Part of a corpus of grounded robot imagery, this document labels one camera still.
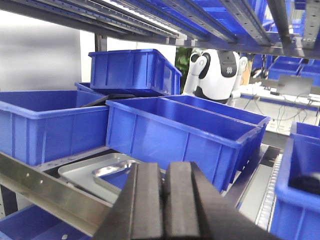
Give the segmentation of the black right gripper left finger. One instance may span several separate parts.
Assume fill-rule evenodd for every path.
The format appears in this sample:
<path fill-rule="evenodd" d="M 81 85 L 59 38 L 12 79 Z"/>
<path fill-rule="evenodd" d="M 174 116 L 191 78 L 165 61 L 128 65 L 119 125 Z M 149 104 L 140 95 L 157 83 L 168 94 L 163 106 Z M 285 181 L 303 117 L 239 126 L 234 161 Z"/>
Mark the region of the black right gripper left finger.
<path fill-rule="evenodd" d="M 93 240 L 162 240 L 162 179 L 157 163 L 133 164 Z"/>

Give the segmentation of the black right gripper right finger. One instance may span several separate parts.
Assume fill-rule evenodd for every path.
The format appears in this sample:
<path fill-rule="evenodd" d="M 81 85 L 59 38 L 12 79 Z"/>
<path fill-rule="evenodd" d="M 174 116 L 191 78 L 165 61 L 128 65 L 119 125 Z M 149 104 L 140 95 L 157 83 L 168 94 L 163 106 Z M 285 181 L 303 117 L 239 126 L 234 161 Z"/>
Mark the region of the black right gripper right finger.
<path fill-rule="evenodd" d="M 165 177 L 166 240 L 275 240 L 225 200 L 195 162 L 171 162 Z"/>

